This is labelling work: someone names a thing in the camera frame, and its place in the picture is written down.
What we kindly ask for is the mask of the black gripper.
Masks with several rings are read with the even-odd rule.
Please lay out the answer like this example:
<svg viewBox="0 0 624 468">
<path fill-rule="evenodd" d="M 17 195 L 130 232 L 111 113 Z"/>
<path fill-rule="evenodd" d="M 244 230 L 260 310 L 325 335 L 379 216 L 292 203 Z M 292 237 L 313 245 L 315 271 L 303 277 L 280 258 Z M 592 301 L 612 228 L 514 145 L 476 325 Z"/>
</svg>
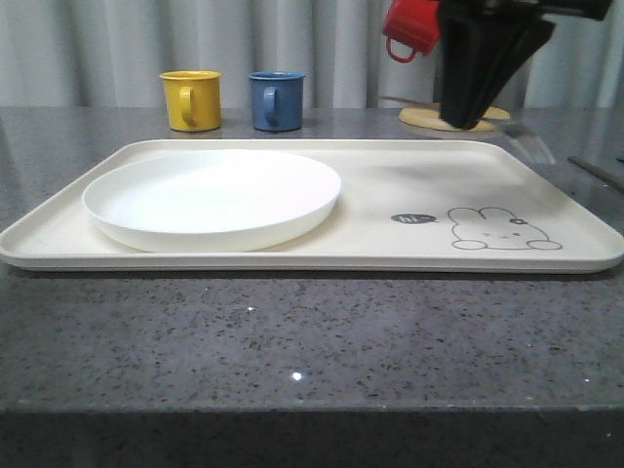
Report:
<svg viewBox="0 0 624 468">
<path fill-rule="evenodd" d="M 602 21 L 611 4 L 611 0 L 441 1 L 437 16 L 443 45 L 443 119 L 455 128 L 474 128 L 555 29 L 545 19 L 510 22 L 486 17 L 553 14 Z"/>
</svg>

